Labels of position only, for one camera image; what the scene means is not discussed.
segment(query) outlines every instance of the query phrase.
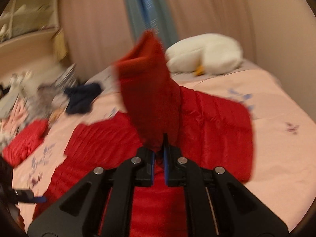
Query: pink curtain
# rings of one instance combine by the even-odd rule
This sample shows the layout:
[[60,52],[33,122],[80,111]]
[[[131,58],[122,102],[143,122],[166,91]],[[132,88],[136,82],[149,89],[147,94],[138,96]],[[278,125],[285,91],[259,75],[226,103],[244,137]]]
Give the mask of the pink curtain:
[[76,73],[87,80],[125,55],[133,46],[124,0],[59,0]]
[[220,33],[238,40],[256,61],[252,19],[245,0],[167,0],[180,39]]

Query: shelf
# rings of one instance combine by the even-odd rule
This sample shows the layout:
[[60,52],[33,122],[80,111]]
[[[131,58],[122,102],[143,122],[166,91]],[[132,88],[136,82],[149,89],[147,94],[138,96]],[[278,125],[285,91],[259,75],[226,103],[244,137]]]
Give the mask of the shelf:
[[0,44],[0,55],[16,51],[31,42],[50,40],[55,33],[56,29],[45,29],[12,38]]
[[32,30],[50,26],[52,10],[32,11],[13,16],[12,36],[17,37]]
[[54,12],[53,9],[51,10],[43,10],[43,11],[37,11],[37,10],[30,10],[30,11],[22,11],[22,12],[15,12],[13,14],[13,17],[15,16],[26,16],[26,15],[40,15],[40,14],[47,14],[47,15],[52,15]]
[[53,0],[16,0],[14,13],[16,13],[21,7],[24,7],[25,11],[32,11],[37,10],[42,6],[53,6]]

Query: wooden shelf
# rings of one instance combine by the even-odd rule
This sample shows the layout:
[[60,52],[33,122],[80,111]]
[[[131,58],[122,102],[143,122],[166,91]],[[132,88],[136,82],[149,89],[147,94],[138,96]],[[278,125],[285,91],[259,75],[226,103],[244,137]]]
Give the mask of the wooden shelf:
[[50,25],[52,10],[32,11],[13,16],[12,37],[24,35],[31,30],[40,30],[43,26],[55,27],[55,24]]
[[13,14],[13,17],[15,16],[23,16],[23,15],[37,15],[37,14],[47,14],[47,15],[52,15],[54,12],[53,9],[51,10],[43,10],[43,11],[36,11],[36,10],[33,10],[33,11],[23,11],[23,12],[15,12]]
[[17,48],[31,42],[50,40],[55,33],[56,29],[45,29],[12,38],[0,44],[0,55],[16,51]]

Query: red jacket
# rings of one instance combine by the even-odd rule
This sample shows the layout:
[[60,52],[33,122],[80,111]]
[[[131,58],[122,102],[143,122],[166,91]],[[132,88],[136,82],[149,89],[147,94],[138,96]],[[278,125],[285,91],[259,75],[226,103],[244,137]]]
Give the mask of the red jacket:
[[3,158],[12,167],[20,165],[42,144],[47,127],[47,119],[34,120],[4,148]]
[[[249,179],[252,127],[245,107],[179,87],[170,79],[160,44],[151,33],[116,65],[128,115],[118,113],[76,127],[65,150],[67,158],[44,194],[48,202],[36,206],[34,218],[95,167],[115,168],[143,144],[157,150],[164,132],[199,166],[223,166],[239,180]],[[135,188],[131,236],[186,236],[183,189],[167,188],[159,166],[154,186]]]

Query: dark blue cloth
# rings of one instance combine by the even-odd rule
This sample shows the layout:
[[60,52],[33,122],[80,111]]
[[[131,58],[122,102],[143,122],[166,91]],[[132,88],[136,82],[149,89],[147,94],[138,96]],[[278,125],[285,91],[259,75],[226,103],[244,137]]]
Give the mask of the dark blue cloth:
[[98,83],[66,88],[64,93],[69,97],[67,114],[85,114],[91,111],[91,103],[100,95],[102,89]]
[[3,95],[6,95],[10,91],[10,86],[4,88],[3,85],[0,85],[0,90],[2,91]]

